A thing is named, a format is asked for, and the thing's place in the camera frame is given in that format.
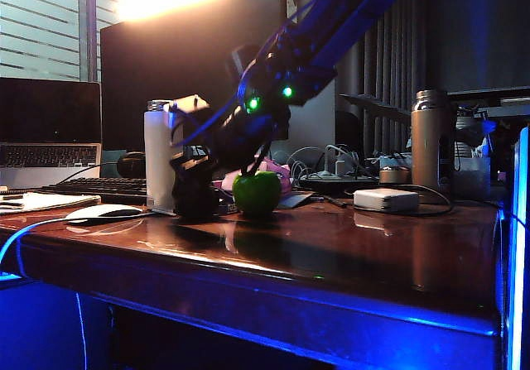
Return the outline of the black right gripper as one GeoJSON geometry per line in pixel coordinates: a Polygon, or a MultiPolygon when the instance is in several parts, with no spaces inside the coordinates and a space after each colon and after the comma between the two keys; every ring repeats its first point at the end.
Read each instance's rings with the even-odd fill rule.
{"type": "Polygon", "coordinates": [[[208,120],[208,148],[183,148],[171,157],[176,186],[210,186],[214,168],[242,168],[242,176],[254,176],[272,142],[288,137],[290,119],[288,106],[249,113],[229,100],[208,120]]]}

